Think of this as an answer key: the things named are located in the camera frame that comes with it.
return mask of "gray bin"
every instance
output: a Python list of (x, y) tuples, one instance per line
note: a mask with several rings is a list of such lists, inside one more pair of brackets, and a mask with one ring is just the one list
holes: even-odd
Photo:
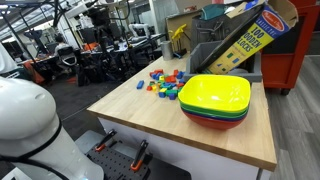
[[(209, 54), (221, 43), (221, 41), (200, 43), (190, 54), (187, 60), (186, 72), (183, 76), (185, 81), (188, 81), (191, 77), (198, 75), (196, 68), (209, 56)], [(246, 61), (240, 64), (241, 68), (246, 69), (249, 73), (230, 74), (230, 76), (240, 76), (248, 81), (261, 82), (261, 54), (260, 52), (248, 58)]]

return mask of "cardboard box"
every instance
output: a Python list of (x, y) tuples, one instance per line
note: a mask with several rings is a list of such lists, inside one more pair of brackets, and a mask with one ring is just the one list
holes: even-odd
[(228, 16), (230, 18), (235, 17), (264, 3), (264, 9), (255, 23), (203, 73), (227, 74), (295, 26), (298, 21), (298, 12), (288, 0), (269, 0), (268, 2), (255, 0), (250, 3), (242, 3), (228, 13)]

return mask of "yellow bowl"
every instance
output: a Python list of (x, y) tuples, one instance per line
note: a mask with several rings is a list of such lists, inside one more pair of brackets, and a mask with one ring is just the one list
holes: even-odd
[(197, 75), (178, 94), (190, 106), (223, 112), (244, 111), (250, 101), (250, 83), (237, 76)]

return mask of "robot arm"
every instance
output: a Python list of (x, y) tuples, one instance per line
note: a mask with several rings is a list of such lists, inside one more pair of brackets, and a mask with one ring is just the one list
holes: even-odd
[(130, 24), (129, 25), (129, 29), (131, 30), (131, 32), (133, 33), (134, 37), (138, 37), (137, 32), (134, 30), (134, 28), (136, 29), (144, 29), (144, 32), (146, 33), (146, 36), (149, 37), (150, 36), (150, 31), (149, 31), (149, 25), (148, 24)]

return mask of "red bowl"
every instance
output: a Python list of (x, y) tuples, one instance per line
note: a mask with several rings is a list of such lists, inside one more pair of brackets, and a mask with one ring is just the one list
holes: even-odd
[(208, 128), (213, 129), (220, 129), (220, 130), (227, 130), (234, 128), (238, 126), (245, 118), (246, 116), (239, 120), (239, 121), (222, 121), (222, 120), (216, 120), (213, 118), (204, 118), (201, 116), (193, 115), (190, 113), (187, 113), (185, 111), (182, 111), (189, 119), (191, 119), (193, 122), (200, 124), (201, 126), (205, 126)]

